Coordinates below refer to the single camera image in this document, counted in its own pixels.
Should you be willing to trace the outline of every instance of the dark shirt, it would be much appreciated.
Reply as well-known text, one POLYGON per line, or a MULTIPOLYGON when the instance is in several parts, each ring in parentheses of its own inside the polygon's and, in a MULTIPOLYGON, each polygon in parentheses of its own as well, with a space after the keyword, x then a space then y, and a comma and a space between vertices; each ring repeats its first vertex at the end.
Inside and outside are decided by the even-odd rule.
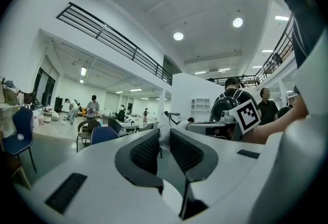
POLYGON ((284 1, 294 16, 292 44, 299 68, 315 47, 326 22, 315 0, 284 1))
MULTIPOLYGON (((255 105, 256 110, 259 110, 259 108, 258 108, 254 98, 252 97, 252 95, 250 93, 246 92, 246 91, 239 90, 239 89, 234 89, 234 88, 229 88, 224 92, 224 96, 232 96, 232 97, 238 99, 241 104, 245 103, 248 100, 252 100, 252 102, 255 105)), ((215 100, 215 102, 218 101, 221 97, 223 97, 222 94, 215 100)))
POLYGON ((258 104, 258 107, 260 108, 262 114, 260 125, 265 125, 275 120, 274 118, 275 114, 278 113, 278 108, 273 101, 268 100, 267 103, 261 101, 258 104))

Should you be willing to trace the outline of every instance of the white shelf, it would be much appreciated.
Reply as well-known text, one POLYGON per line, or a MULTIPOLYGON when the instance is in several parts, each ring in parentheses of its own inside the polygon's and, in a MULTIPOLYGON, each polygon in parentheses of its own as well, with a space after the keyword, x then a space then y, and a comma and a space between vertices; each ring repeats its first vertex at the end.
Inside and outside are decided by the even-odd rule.
POLYGON ((191 110, 190 115, 195 120, 207 121, 210 118, 211 104, 209 98, 195 98, 191 99, 191 110))

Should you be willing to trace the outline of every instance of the blue chair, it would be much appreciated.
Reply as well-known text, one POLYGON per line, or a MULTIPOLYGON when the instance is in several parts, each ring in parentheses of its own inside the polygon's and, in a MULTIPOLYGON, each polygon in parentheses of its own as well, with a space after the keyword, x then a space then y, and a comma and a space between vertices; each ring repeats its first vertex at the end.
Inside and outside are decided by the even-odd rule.
POLYGON ((23 151, 29 149, 31 161, 34 171, 35 164, 31 153, 31 145, 33 144, 33 112, 25 107, 19 109, 12 117, 16 132, 8 137, 3 138, 4 149, 13 156, 18 156, 23 151), (23 140, 17 138, 18 134, 24 136, 23 140))
POLYGON ((94 128, 91 134, 91 144, 97 144, 119 138, 111 127, 94 128))

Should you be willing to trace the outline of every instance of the round ceiling light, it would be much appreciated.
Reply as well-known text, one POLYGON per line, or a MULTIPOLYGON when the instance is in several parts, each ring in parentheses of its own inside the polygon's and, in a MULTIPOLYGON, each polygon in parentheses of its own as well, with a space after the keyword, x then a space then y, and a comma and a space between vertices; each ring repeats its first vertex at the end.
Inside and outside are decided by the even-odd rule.
POLYGON ((180 32, 177 32, 177 33, 175 33, 174 35, 173 35, 173 37, 174 37, 174 39, 176 39, 176 40, 182 40, 183 39, 183 34, 182 33, 180 33, 180 32))
POLYGON ((232 24, 234 25, 234 27, 238 28, 238 27, 242 26, 242 19, 241 18, 236 18, 236 19, 234 19, 232 24))

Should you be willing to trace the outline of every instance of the black metal railing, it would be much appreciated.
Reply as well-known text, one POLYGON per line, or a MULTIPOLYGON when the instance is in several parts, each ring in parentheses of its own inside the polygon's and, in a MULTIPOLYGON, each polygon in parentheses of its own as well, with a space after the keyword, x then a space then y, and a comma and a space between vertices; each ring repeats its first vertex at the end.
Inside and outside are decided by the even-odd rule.
POLYGON ((256 73, 258 85, 272 74, 294 50, 292 45, 293 23, 294 18, 291 16, 272 54, 256 73))
POLYGON ((243 75, 243 76, 230 76, 230 77, 220 77, 220 78, 209 78, 208 81, 214 82, 218 85, 224 86, 224 83, 228 78, 234 78, 238 81, 241 88, 245 87, 256 87, 257 79, 255 75, 243 75))
POLYGON ((159 63, 124 35, 76 4, 69 2, 68 6, 57 16, 57 19, 92 36, 142 66, 164 82, 169 85, 172 84, 172 75, 163 69, 159 63))

